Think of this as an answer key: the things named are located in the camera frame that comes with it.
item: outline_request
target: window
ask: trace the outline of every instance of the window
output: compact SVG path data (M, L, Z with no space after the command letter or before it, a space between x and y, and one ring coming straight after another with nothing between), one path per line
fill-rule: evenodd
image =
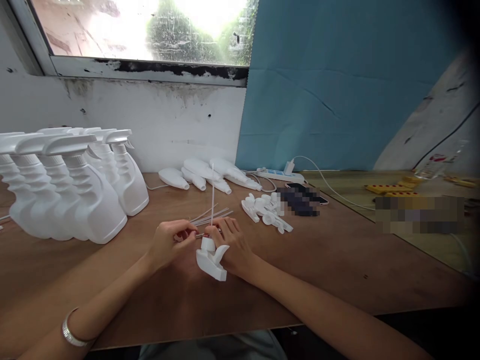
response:
M46 75L245 86L259 0L10 0Z

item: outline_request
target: human hand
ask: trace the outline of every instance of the human hand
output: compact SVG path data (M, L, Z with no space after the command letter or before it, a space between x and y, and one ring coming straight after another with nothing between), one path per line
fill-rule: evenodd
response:
M151 269L155 272L167 267L173 259L195 241L197 234L197 227L188 220L161 222L156 228L153 243L145 254ZM176 241L174 236L181 238L182 241Z
M245 278L255 255L245 240L245 236L240 229L238 221L230 217L219 217L213 219L213 226L207 226L205 233L209 234L215 246L229 245L230 248L223 255L221 265L228 271L238 277Z

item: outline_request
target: dirty window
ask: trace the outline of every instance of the dirty window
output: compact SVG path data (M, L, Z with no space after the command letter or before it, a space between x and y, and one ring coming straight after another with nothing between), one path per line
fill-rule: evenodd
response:
M248 66L259 0L31 0L53 55Z

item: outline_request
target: silver bracelet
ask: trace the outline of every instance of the silver bracelet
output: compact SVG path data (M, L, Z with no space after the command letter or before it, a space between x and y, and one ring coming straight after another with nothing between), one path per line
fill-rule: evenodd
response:
M68 321L69 321L70 315L77 309L78 309L78 307L74 308L72 311L70 311L68 313L65 320L63 321L63 324L61 325L61 332L62 332L65 340L67 340L70 344L72 344L73 346L76 346L78 348L83 348L83 347L86 347L86 346L90 345L91 343L93 343L93 340L92 341L78 340L77 338L75 338L75 336L72 335L72 333L70 332L69 326L68 326Z

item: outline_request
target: blue tarp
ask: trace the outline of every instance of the blue tarp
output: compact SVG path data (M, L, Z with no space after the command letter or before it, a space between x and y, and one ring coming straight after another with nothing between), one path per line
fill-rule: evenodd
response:
M452 22L435 0L260 0L236 165L371 170L460 53Z

